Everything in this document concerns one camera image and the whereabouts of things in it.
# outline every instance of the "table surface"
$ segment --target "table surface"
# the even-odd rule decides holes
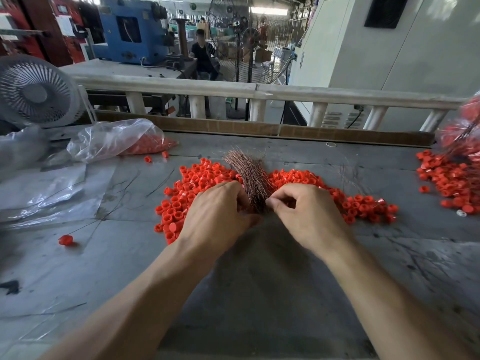
[[[195,69],[196,62],[185,62],[185,74],[190,75]],[[165,78],[180,78],[181,73],[161,66],[154,68],[142,67],[137,64],[123,64],[119,62],[112,62],[111,60],[92,59],[85,62],[70,64],[62,66],[60,69],[70,75],[94,75],[94,76],[109,76],[112,74],[119,76],[134,76],[134,77],[158,77],[161,73]]]
[[[169,134],[165,160],[118,159],[95,217],[1,233],[0,359],[38,355],[135,279],[165,248],[153,227],[163,190],[179,166],[221,160],[232,147],[265,155],[265,168],[308,169],[347,194],[399,205],[392,225],[358,222],[358,240],[466,343],[480,350],[478,217],[421,194],[417,148],[203,134]],[[77,248],[57,244],[74,230]],[[326,266],[300,248],[274,216],[241,237],[185,304],[159,346],[159,359],[371,358],[368,337]]]

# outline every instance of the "plastic bag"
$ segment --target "plastic bag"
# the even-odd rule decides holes
[[[437,131],[437,137],[448,156],[480,162],[480,92],[460,107],[459,116]]]
[[[116,156],[153,154],[168,150],[177,142],[145,118],[98,122],[73,137],[67,151],[74,160],[91,163]]]
[[[0,136],[0,170],[31,166],[45,155],[49,144],[45,132],[37,125]]]

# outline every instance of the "left hand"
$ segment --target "left hand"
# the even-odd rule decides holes
[[[216,260],[260,221],[259,215],[242,212],[250,209],[239,182],[219,183],[195,197],[177,242],[189,241]]]

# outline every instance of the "white railing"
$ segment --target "white railing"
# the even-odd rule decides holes
[[[420,128],[433,132],[450,110],[457,110],[465,98],[440,94],[394,92],[384,90],[348,90],[342,88],[282,86],[194,79],[101,76],[73,74],[78,84],[88,90],[125,92],[131,112],[144,113],[142,93],[189,95],[193,119],[205,119],[204,96],[238,97],[250,100],[250,121],[263,122],[267,100],[313,102],[308,126],[321,127],[328,104],[372,106],[364,130],[377,130],[387,109],[424,108],[430,115]]]

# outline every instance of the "hand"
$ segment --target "hand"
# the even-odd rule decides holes
[[[250,209],[249,199],[239,182],[219,183],[195,197],[177,241],[191,241],[216,260],[260,221],[259,215],[240,212]]]
[[[285,202],[295,200],[295,208]],[[327,190],[311,184],[285,184],[266,200],[294,239],[324,259],[339,241],[353,240],[351,231]]]

